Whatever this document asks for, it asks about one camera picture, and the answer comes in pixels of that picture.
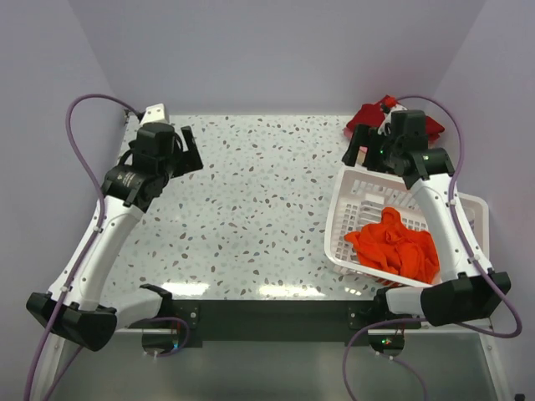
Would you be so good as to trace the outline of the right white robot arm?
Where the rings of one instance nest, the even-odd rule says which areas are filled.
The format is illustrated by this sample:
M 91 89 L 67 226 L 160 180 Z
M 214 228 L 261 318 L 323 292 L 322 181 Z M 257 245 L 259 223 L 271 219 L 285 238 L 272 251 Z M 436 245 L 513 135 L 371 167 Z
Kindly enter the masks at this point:
M 378 128 L 357 125 L 343 163 L 353 167 L 360 148 L 366 149 L 364 168 L 403 180 L 440 263 L 440 283 L 385 289 L 377 296 L 381 307 L 389 314 L 423 317 L 433 326 L 489 318 L 507 300 L 511 281 L 494 271 L 480 248 L 459 200 L 450 156 L 428 144 L 424 112 L 390 111 Z

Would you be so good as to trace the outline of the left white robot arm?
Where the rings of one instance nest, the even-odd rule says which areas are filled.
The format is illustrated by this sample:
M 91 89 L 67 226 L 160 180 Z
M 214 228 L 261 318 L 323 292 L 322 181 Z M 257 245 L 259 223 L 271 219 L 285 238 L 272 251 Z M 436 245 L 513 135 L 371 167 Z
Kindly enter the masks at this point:
M 134 323 L 172 314 L 172 295 L 143 284 L 114 305 L 100 299 L 120 249 L 169 181 L 203 167 L 189 126 L 146 123 L 129 143 L 101 187 L 94 217 L 82 242 L 47 292 L 30 295 L 26 308 L 50 332 L 91 351 Z

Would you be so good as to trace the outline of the orange t shirt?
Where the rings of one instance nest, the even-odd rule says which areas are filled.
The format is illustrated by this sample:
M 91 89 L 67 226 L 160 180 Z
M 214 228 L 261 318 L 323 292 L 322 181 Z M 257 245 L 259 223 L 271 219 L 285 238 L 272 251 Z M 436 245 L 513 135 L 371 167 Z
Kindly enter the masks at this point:
M 428 231 L 405 227 L 400 213 L 386 207 L 379 223 L 365 225 L 344 236 L 361 265 L 431 284 L 440 272 L 435 243 Z

